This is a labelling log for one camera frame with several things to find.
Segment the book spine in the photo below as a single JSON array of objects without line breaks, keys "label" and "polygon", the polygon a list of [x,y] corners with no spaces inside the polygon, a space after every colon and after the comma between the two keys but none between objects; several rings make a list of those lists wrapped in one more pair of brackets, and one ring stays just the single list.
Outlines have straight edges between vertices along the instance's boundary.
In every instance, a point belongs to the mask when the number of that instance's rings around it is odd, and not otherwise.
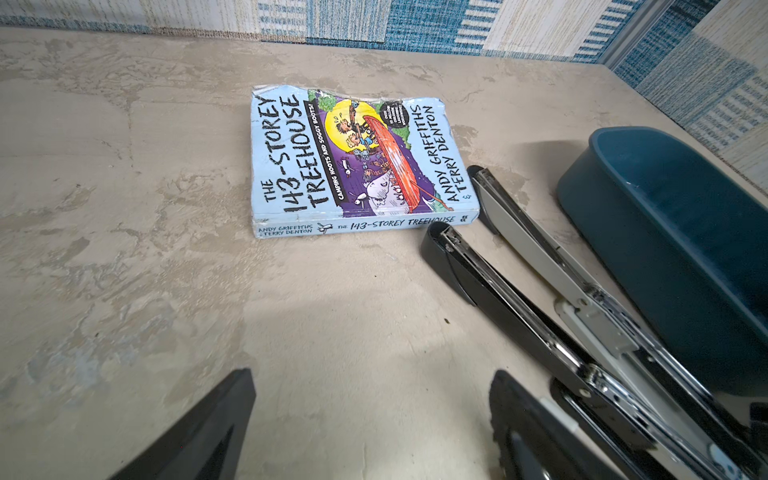
[{"label": "book spine", "polygon": [[334,218],[302,222],[254,221],[257,238],[298,237],[328,233],[355,233],[375,230],[426,227],[432,222],[465,225],[477,218],[477,210],[443,212],[440,214],[404,214],[381,217]]}]

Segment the marble-patterned surface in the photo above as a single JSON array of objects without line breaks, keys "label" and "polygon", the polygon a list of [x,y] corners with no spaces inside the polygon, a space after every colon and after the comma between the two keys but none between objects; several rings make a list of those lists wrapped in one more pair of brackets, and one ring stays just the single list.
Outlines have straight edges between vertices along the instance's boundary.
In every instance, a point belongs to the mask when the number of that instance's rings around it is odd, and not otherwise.
[{"label": "marble-patterned surface", "polygon": [[[597,127],[693,142],[597,65],[0,28],[4,478],[106,478],[239,366],[238,478],[499,478],[493,373],[548,378],[421,261],[422,230],[253,238],[249,92],[272,83],[442,98],[465,163],[609,285],[557,179]],[[554,315],[502,240],[460,231]]]}]

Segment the yellow moon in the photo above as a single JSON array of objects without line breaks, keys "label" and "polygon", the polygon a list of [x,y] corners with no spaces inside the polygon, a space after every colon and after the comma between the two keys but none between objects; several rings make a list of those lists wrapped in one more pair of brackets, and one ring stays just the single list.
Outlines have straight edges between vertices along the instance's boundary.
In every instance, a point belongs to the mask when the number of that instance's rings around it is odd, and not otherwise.
[{"label": "yellow moon", "polygon": [[[328,112],[326,115],[326,135],[328,135],[328,138],[331,139],[331,141],[340,149],[343,151],[353,151],[353,150],[365,150],[366,148],[363,147],[362,144],[358,145],[357,147],[349,147],[349,145],[346,143],[346,138],[350,135],[349,132],[343,134],[339,131],[339,128],[336,127],[336,124],[338,124],[342,120],[349,121],[349,106],[352,104],[352,101],[348,98],[345,100],[341,100],[339,103],[336,104],[333,109]],[[361,101],[359,105],[357,105],[357,108],[355,108],[355,122],[358,124],[364,124],[365,120],[362,118],[363,115],[369,115],[370,117],[374,117],[376,120],[384,123],[382,118],[379,116],[379,112],[376,111],[373,107],[371,107],[369,104],[367,104],[364,101]],[[371,147],[378,147],[379,144],[371,144]]]}]

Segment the cartoon illustration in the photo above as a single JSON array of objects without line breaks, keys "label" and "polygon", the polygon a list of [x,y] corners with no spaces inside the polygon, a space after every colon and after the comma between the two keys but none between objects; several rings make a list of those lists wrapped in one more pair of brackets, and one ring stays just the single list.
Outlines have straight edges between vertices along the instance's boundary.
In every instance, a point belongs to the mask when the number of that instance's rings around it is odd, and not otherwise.
[{"label": "cartoon illustration", "polygon": [[321,117],[325,116],[326,134],[344,171],[349,194],[349,205],[342,205],[345,217],[370,214],[360,207],[370,208],[375,215],[451,210],[406,148],[407,139],[395,136],[372,105],[336,100]]}]

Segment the black circular badge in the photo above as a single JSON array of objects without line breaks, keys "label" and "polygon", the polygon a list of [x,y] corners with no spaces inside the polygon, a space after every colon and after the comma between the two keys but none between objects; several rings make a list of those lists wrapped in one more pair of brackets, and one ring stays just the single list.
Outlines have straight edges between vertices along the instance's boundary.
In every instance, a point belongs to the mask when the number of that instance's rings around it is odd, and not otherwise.
[{"label": "black circular badge", "polygon": [[404,128],[408,126],[408,111],[400,100],[385,101],[379,109],[384,123],[390,128]]}]

